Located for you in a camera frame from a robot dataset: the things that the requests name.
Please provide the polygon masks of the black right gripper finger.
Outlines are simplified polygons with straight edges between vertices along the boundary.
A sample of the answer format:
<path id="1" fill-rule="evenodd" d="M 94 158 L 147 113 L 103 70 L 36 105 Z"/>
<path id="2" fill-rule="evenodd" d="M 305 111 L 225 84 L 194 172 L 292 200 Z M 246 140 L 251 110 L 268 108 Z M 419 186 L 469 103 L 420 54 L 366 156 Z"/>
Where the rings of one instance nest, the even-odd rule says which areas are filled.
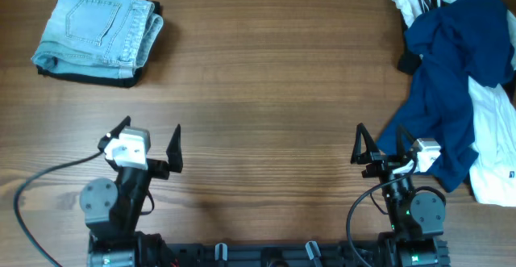
<path id="1" fill-rule="evenodd" d="M 380 153 L 380 149 L 377 147 L 375 140 L 371 137 L 369 131 L 363 123 L 361 124 L 361 134 L 364 140 L 364 145 L 366 147 L 366 153 Z"/>
<path id="2" fill-rule="evenodd" d="M 364 165 L 368 161 L 368 131 L 362 123 L 356 126 L 356 138 L 350 163 Z"/>

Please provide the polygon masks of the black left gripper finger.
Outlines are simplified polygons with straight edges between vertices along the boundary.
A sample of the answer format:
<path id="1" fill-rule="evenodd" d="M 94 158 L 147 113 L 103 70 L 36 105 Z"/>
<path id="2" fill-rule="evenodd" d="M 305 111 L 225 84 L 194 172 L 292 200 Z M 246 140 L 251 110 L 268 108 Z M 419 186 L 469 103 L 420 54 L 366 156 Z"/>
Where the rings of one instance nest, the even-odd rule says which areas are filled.
<path id="1" fill-rule="evenodd" d="M 118 139 L 119 134 L 125 127 L 131 125 L 131 117 L 126 116 L 115 128 L 111 131 L 107 132 L 98 142 L 98 150 L 100 152 L 104 152 L 106 146 L 110 143 L 112 139 Z"/>
<path id="2" fill-rule="evenodd" d="M 166 149 L 169 172 L 181 173 L 183 169 L 183 157 L 181 151 L 181 125 L 174 129 L 169 145 Z"/>

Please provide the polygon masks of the light blue denim shorts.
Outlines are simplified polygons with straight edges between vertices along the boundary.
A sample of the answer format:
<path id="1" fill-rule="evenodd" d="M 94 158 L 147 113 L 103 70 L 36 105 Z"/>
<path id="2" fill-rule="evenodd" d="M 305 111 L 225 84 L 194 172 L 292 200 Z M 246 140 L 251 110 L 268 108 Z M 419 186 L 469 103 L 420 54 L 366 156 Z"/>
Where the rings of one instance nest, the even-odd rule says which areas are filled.
<path id="1" fill-rule="evenodd" d="M 53 74 L 133 78 L 163 26 L 148 0 L 57 0 L 31 61 Z"/>

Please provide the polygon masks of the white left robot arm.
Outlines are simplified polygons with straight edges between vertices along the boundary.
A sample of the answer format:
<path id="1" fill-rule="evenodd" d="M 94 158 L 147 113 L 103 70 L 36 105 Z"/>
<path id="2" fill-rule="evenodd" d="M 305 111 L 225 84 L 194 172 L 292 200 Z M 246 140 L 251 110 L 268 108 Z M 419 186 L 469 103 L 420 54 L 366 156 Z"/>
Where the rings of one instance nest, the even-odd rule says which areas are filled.
<path id="1" fill-rule="evenodd" d="M 159 234 L 136 230 L 153 179 L 167 180 L 183 169 L 181 126 L 174 129 L 165 161 L 148 157 L 150 132 L 133 127 L 127 116 L 98 143 L 98 150 L 117 173 L 115 180 L 99 178 L 80 194 L 89 229 L 88 266 L 178 266 L 179 260 Z"/>

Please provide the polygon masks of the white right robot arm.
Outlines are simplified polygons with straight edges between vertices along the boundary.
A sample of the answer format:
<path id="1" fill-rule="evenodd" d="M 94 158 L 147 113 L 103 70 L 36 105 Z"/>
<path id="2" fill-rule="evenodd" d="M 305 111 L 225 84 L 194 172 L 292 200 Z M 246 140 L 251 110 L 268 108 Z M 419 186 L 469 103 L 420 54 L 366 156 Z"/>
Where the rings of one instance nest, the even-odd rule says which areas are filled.
<path id="1" fill-rule="evenodd" d="M 381 152 L 362 123 L 350 162 L 364 165 L 361 175 L 379 184 L 366 190 L 352 204 L 346 218 L 348 248 L 357 266 L 448 266 L 444 233 L 446 197 L 430 186 L 414 187 L 412 176 L 425 173 L 440 157 L 441 147 L 432 138 L 414 138 L 403 126 L 396 130 L 396 152 Z M 391 230 L 378 235 L 369 248 L 358 248 L 352 239 L 352 216 L 359 204 L 379 190 L 385 201 Z"/>

